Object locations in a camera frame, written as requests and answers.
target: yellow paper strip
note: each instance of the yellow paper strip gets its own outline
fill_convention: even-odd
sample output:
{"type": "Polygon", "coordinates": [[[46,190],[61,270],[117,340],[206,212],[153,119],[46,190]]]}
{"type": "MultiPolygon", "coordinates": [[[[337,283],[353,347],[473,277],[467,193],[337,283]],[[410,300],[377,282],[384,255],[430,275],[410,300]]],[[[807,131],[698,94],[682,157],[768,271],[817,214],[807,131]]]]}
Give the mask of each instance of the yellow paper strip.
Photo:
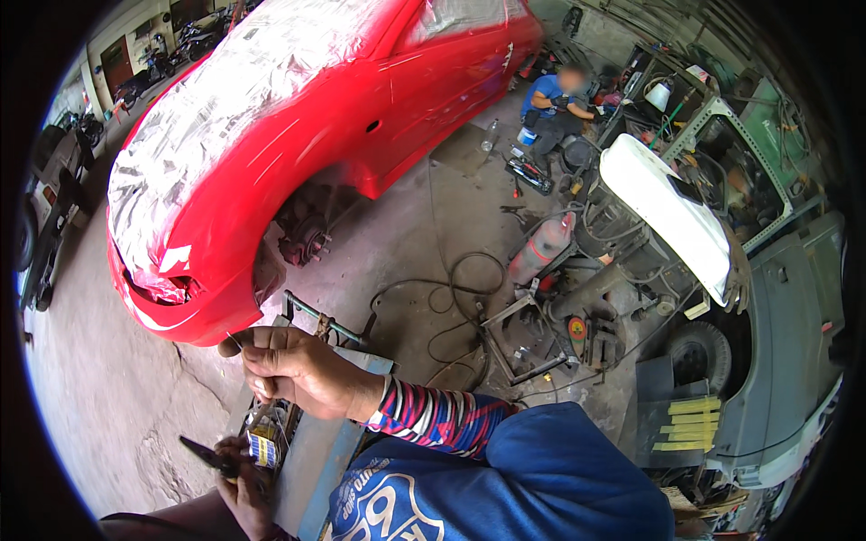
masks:
{"type": "Polygon", "coordinates": [[[715,432],[719,429],[718,422],[687,422],[686,424],[664,425],[659,429],[661,434],[670,434],[671,432],[715,432]]]}
{"type": "Polygon", "coordinates": [[[695,413],[692,415],[673,415],[670,418],[671,424],[683,424],[684,422],[711,422],[719,420],[719,412],[713,413],[695,413]]]}
{"type": "Polygon", "coordinates": [[[713,448],[713,442],[710,440],[704,441],[663,441],[654,443],[653,451],[691,451],[694,449],[702,449],[704,453],[713,448]]]}
{"type": "Polygon", "coordinates": [[[701,413],[718,408],[721,408],[721,400],[719,400],[718,396],[704,396],[695,400],[683,400],[682,402],[671,403],[668,406],[668,415],[701,413]]]}
{"type": "Polygon", "coordinates": [[[715,432],[672,432],[668,441],[704,441],[712,440],[715,432]]]}

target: garage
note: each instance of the garage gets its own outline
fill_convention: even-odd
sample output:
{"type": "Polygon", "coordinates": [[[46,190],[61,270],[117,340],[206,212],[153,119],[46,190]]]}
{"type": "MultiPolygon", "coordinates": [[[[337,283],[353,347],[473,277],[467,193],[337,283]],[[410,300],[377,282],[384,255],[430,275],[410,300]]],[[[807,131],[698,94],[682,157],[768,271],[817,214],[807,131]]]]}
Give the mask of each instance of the garage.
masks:
{"type": "Polygon", "coordinates": [[[78,43],[10,305],[103,535],[771,538],[813,494],[859,200],[753,11],[125,0],[78,43]]]}

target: blue shirt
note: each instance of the blue shirt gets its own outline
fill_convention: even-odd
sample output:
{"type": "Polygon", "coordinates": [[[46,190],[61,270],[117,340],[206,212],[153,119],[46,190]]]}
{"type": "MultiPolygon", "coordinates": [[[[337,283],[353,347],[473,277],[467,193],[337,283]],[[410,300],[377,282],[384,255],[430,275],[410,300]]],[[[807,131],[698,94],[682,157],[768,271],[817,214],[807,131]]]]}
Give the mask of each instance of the blue shirt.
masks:
{"type": "Polygon", "coordinates": [[[330,503],[334,540],[674,535],[665,496],[576,403],[508,417],[486,462],[385,438],[351,464],[330,503]]]}
{"type": "MultiPolygon", "coordinates": [[[[550,107],[549,109],[539,109],[536,106],[533,106],[532,100],[533,96],[536,92],[541,92],[544,94],[545,98],[558,98],[564,92],[559,88],[559,85],[556,83],[556,75],[542,75],[538,79],[535,80],[533,85],[529,87],[529,92],[527,92],[527,97],[523,100],[523,107],[520,109],[520,116],[525,117],[527,115],[527,111],[530,109],[536,109],[541,111],[540,117],[542,119],[549,119],[554,114],[556,114],[556,107],[550,107]]],[[[573,103],[574,98],[570,97],[568,99],[568,103],[573,103]]]]}

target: stained floor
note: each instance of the stained floor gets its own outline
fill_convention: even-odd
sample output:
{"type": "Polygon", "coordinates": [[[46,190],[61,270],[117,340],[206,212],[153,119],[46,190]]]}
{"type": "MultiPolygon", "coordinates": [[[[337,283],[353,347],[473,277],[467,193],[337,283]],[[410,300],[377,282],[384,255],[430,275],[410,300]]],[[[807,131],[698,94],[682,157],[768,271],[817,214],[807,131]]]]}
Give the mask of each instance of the stained floor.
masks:
{"type": "MultiPolygon", "coordinates": [[[[519,131],[524,92],[519,87],[472,120],[486,127],[493,118],[500,119],[503,139],[497,149],[504,152],[519,131]]],[[[107,142],[100,144],[97,165],[85,180],[94,198],[103,193],[113,158],[144,107],[136,105],[121,126],[115,119],[107,122],[107,142]]],[[[421,160],[381,198],[346,217],[334,232],[331,254],[303,269],[287,268],[285,287],[360,331],[370,314],[371,297],[394,281],[446,281],[446,268],[468,252],[504,261],[522,230],[499,207],[526,205],[527,214],[536,217],[558,207],[554,196],[542,197],[526,188],[522,198],[514,199],[514,184],[503,166],[501,158],[491,156],[470,176],[421,160]]],[[[28,312],[25,318],[34,335],[29,370],[44,420],[69,477],[96,517],[149,512],[210,490],[211,473],[177,438],[183,434],[203,443],[218,441],[242,384],[237,358],[220,358],[216,348],[165,341],[132,320],[111,286],[105,220],[103,202],[86,228],[67,231],[53,303],[47,312],[28,312]]],[[[479,257],[466,260],[455,272],[457,283],[477,289],[495,286],[499,279],[498,267],[479,257]]],[[[494,298],[478,300],[502,307],[511,294],[506,284],[494,298]]],[[[617,295],[615,305],[633,302],[628,291],[617,295]]],[[[394,359],[400,377],[426,383],[444,366],[428,354],[430,339],[463,321],[455,309],[446,310],[449,301],[447,289],[431,284],[391,289],[375,306],[379,318],[373,350],[394,359]]],[[[475,312],[476,299],[461,295],[460,301],[475,312]]],[[[260,325],[269,324],[280,310],[280,296],[275,295],[262,307],[260,325]]],[[[314,328],[314,321],[303,314],[295,322],[314,328]]],[[[474,348],[473,335],[464,325],[434,340],[430,351],[448,362],[474,348]]],[[[636,341],[630,331],[629,345],[636,341]]],[[[462,363],[473,367],[472,356],[462,363]]],[[[472,379],[474,372],[467,366],[446,370],[436,384],[472,379]]],[[[482,389],[509,398],[542,391],[527,398],[530,405],[554,399],[578,402],[618,441],[634,386],[633,366],[632,357],[608,374],[604,385],[594,386],[596,378],[555,394],[550,392],[554,386],[582,373],[555,370],[552,382],[537,378],[508,388],[494,367],[482,389]]]]}

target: plastic bottle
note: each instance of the plastic bottle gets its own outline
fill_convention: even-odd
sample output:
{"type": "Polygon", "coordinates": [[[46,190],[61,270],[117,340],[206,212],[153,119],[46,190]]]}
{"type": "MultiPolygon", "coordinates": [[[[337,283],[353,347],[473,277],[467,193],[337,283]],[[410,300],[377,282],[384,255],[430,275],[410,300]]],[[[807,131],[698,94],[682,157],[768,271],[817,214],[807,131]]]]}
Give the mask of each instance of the plastic bottle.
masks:
{"type": "Polygon", "coordinates": [[[494,119],[493,122],[490,123],[488,130],[484,133],[484,140],[481,142],[481,149],[485,152],[490,152],[493,150],[493,145],[496,144],[496,140],[499,138],[499,119],[494,119]]]}
{"type": "Polygon", "coordinates": [[[574,213],[569,212],[561,220],[547,220],[541,224],[508,265],[508,276],[514,284],[529,283],[553,258],[562,253],[572,239],[574,220],[574,213]]]}

